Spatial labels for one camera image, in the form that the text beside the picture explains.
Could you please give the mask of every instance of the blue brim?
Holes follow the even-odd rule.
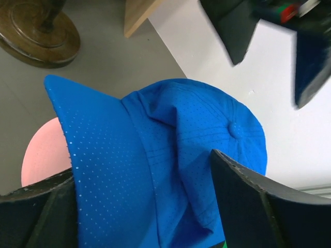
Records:
[[[121,100],[53,75],[44,83],[71,157],[80,247],[158,247],[148,161]]]

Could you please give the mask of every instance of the cap button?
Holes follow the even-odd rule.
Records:
[[[243,130],[241,129],[241,127],[235,123],[235,122],[231,122],[228,125],[228,131],[229,134],[234,137],[234,138],[241,138],[243,137]]]

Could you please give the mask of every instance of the red component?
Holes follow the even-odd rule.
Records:
[[[296,4],[289,5],[280,13],[280,22],[286,23],[298,13],[298,6]]]

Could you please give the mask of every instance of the white surface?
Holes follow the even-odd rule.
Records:
[[[222,89],[257,116],[268,177],[294,188],[331,181],[331,84],[294,110],[294,33],[260,23],[244,62],[232,68],[197,0],[165,0],[150,21],[188,78]]]

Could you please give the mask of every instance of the blurred black object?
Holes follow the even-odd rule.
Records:
[[[217,204],[229,248],[328,248],[331,199],[303,193],[211,154]]]
[[[300,109],[331,75],[331,1],[321,0],[305,15],[288,14],[283,6],[302,0],[200,0],[233,65],[243,61],[260,19],[297,31],[294,102]]]
[[[78,247],[71,169],[0,196],[1,248]]]

